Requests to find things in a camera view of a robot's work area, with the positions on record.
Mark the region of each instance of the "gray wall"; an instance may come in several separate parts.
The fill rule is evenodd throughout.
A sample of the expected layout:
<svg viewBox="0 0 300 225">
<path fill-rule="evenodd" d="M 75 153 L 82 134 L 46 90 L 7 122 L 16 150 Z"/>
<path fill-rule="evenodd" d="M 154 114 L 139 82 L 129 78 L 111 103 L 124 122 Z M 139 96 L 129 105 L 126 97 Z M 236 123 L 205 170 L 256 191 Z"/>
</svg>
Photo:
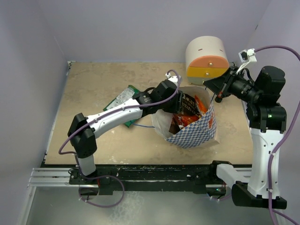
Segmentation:
<svg viewBox="0 0 300 225">
<path fill-rule="evenodd" d="M 300 2 L 298 0 L 273 0 L 253 34 L 248 48 L 266 45 L 286 45 L 300 53 Z M 300 99 L 300 62 L 290 52 L 281 49 L 264 50 L 256 55 L 258 63 L 251 69 L 257 77 L 266 65 L 285 71 L 286 85 L 279 100 L 288 115 L 288 126 Z M 288 201 L 287 215 L 300 222 L 300 119 L 282 146 L 279 161 L 279 186 L 281 195 Z"/>
<path fill-rule="evenodd" d="M 67 72 L 35 0 L 0 1 L 0 218 L 15 225 Z"/>
<path fill-rule="evenodd" d="M 271 0 L 38 0 L 68 60 L 185 61 L 188 43 L 221 38 L 237 59 Z"/>
</svg>

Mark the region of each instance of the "green book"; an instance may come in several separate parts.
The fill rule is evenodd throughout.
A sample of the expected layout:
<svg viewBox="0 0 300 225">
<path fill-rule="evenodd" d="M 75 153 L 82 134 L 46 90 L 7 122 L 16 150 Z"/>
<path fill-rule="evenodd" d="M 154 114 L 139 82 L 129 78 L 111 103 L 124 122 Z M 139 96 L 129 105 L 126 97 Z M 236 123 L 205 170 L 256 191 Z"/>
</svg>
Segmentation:
<svg viewBox="0 0 300 225">
<path fill-rule="evenodd" d="M 129 85 L 125 90 L 122 91 L 115 99 L 113 99 L 104 109 L 103 111 L 112 109 L 117 107 L 118 105 L 123 104 L 124 102 L 128 101 L 134 94 L 139 93 L 140 91 L 136 89 L 134 86 Z M 130 120 L 125 124 L 126 127 L 130 127 L 136 120 Z"/>
</svg>

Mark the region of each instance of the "checkered bag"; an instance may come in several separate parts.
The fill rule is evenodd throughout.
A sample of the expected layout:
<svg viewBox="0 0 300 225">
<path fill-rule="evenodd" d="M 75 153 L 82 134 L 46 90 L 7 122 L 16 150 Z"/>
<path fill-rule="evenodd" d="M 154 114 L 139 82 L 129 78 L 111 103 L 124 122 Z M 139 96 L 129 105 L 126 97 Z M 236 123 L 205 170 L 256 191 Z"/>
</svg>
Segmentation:
<svg viewBox="0 0 300 225">
<path fill-rule="evenodd" d="M 180 90 L 190 96 L 197 95 L 206 107 L 209 106 L 208 111 L 199 120 L 189 124 L 173 135 L 169 132 L 173 115 L 159 110 L 156 114 L 152 115 L 152 124 L 155 127 L 156 132 L 163 136 L 168 142 L 176 144 L 184 149 L 197 147 L 214 140 L 217 132 L 217 123 L 214 107 L 213 104 L 210 103 L 208 91 L 195 86 L 182 87 Z"/>
</svg>

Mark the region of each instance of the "beige table surface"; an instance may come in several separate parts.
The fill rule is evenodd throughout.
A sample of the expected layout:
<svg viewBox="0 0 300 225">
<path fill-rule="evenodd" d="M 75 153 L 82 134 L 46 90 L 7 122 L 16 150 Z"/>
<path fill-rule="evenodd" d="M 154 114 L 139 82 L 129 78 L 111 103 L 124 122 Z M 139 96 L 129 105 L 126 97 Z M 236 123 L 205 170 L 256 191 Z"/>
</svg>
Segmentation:
<svg viewBox="0 0 300 225">
<path fill-rule="evenodd" d="M 68 75 L 46 164 L 74 164 L 74 156 L 59 155 L 58 149 L 78 113 L 85 116 L 102 109 L 129 84 L 139 90 L 157 86 L 169 69 L 183 76 L 184 63 L 74 63 Z M 124 125 L 113 128 L 97 139 L 96 164 L 210 164 L 226 160 L 233 164 L 252 162 L 252 140 L 242 102 L 234 96 L 214 102 L 220 144 L 209 148 L 182 149 L 168 143 L 153 128 Z M 138 123 L 151 125 L 151 116 Z M 63 151 L 73 151 L 70 143 Z"/>
</svg>

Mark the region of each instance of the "purple cable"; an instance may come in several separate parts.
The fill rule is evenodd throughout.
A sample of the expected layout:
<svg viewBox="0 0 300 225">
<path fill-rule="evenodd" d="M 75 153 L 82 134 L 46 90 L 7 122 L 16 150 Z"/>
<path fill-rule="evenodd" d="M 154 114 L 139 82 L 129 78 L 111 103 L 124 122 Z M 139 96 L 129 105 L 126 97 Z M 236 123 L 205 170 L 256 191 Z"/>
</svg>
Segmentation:
<svg viewBox="0 0 300 225">
<path fill-rule="evenodd" d="M 288 217 L 287 215 L 277 211 L 277 210 L 273 210 L 273 212 L 277 213 L 278 215 L 281 215 L 282 217 L 286 218 L 287 220 L 291 221 L 293 224 L 295 225 L 300 225 L 298 224 L 295 220 L 291 219 L 290 217 Z"/>
<path fill-rule="evenodd" d="M 123 200 L 124 195 L 125 195 L 125 187 L 124 187 L 122 181 L 121 181 L 119 178 L 115 177 L 115 176 L 104 175 L 104 176 L 93 177 L 93 178 L 89 178 L 89 177 L 84 176 L 84 174 L 82 173 L 81 168 L 80 168 L 80 166 L 79 166 L 79 162 L 78 162 L 78 159 L 77 159 L 77 156 L 76 156 L 76 152 L 75 152 L 75 151 L 66 151 L 66 152 L 62 152 L 63 148 L 64 148 L 64 147 L 66 146 L 66 144 L 67 144 L 73 137 L 75 137 L 80 131 L 82 131 L 83 129 L 85 129 L 85 128 L 88 127 L 89 125 L 91 125 L 91 124 L 97 122 L 98 120 L 100 120 L 100 119 L 102 119 L 102 118 L 104 118 L 104 117 L 106 117 L 106 116 L 108 116 L 108 115 L 111 115 L 111 114 L 113 114 L 113 113 L 116 113 L 116 112 L 118 112 L 118 111 L 125 110 L 125 109 L 131 109 L 131 108 L 136 108 L 136 107 L 139 107 L 139 108 L 145 108 L 145 107 L 149 107 L 149 106 L 160 105 L 160 104 L 163 104 L 163 103 L 165 103 L 165 102 L 171 100 L 171 99 L 177 94 L 177 92 L 178 92 L 178 90 L 179 90 L 179 86 L 180 86 L 180 76 L 179 76 L 179 74 L 176 72 L 176 70 L 174 70 L 174 69 L 170 69 L 170 70 L 167 72 L 167 74 L 169 74 L 170 72 L 174 72 L 174 73 L 176 74 L 177 80 L 178 80 L 177 88 L 176 88 L 176 90 L 174 91 L 174 93 L 173 93 L 170 97 L 168 97 L 168 98 L 166 98 L 165 100 L 162 100 L 162 101 L 160 101 L 160 102 L 155 102 L 155 103 L 145 104 L 145 105 L 129 105 L 129 106 L 125 106 L 124 108 L 119 108 L 119 109 L 115 109 L 115 110 L 113 110 L 113 111 L 110 111 L 110 112 L 108 112 L 107 114 L 101 115 L 101 116 L 99 116 L 98 118 L 96 118 L 96 119 L 92 120 L 91 122 L 89 122 L 89 123 L 83 125 L 82 127 L 80 127 L 80 128 L 79 128 L 78 130 L 76 130 L 73 134 L 71 134 L 70 137 L 68 137 L 68 138 L 66 139 L 66 141 L 62 144 L 62 146 L 60 147 L 58 153 L 59 153 L 60 155 L 74 154 L 76 163 L 77 163 L 78 168 L 79 168 L 79 172 L 80 172 L 80 174 L 81 174 L 81 176 L 82 176 L 83 178 L 85 178 L 85 179 L 87 179 L 87 180 L 96 180 L 96 179 L 100 179 L 100 178 L 104 178 L 104 177 L 111 177 L 111 178 L 117 180 L 117 181 L 121 184 L 121 186 L 122 186 L 122 196 L 121 196 L 121 198 L 120 198 L 116 203 L 114 203 L 114 204 L 111 204 L 111 205 L 98 205 L 98 204 L 89 202 L 89 201 L 87 201 L 87 200 L 84 200 L 84 199 L 81 198 L 81 195 L 80 195 L 80 189 L 79 189 L 78 193 L 79 193 L 79 197 L 80 197 L 81 200 L 83 200 L 84 202 L 86 202 L 86 203 L 88 203 L 88 204 L 90 204 L 90 205 L 93 205 L 93 206 L 96 206 L 96 207 L 100 207 L 100 208 L 110 208 L 110 207 L 114 207 L 114 206 L 118 205 L 118 204 Z"/>
<path fill-rule="evenodd" d="M 261 50 L 269 49 L 269 48 L 286 49 L 286 50 L 292 52 L 300 61 L 300 55 L 294 49 L 292 49 L 290 47 L 283 46 L 283 45 L 269 45 L 269 46 L 265 46 L 265 47 L 262 47 L 262 48 L 255 49 L 254 52 L 256 53 L 256 52 L 259 52 Z M 286 141 L 286 139 L 290 135 L 290 133 L 291 133 L 291 131 L 292 131 L 292 129 L 293 129 L 295 123 L 296 123 L 299 112 L 300 112 L 300 101 L 298 103 L 298 106 L 297 106 L 296 112 L 294 114 L 294 117 L 292 119 L 291 125 L 288 128 L 285 136 L 282 138 L 282 140 L 280 142 L 278 142 L 278 144 L 275 146 L 274 150 L 272 151 L 272 153 L 270 155 L 270 158 L 269 158 L 269 161 L 268 161 L 268 188 L 269 188 L 269 190 L 272 189 L 272 161 L 273 161 L 273 158 L 274 158 L 274 156 L 272 154 L 276 153 L 278 151 L 280 146 Z M 273 223 L 275 225 L 277 225 L 278 223 L 276 221 L 276 218 L 275 218 L 275 215 L 274 215 L 274 212 L 273 212 L 273 208 L 272 208 L 272 193 L 271 192 L 269 192 L 269 211 L 270 211 L 270 215 L 271 215 Z"/>
</svg>

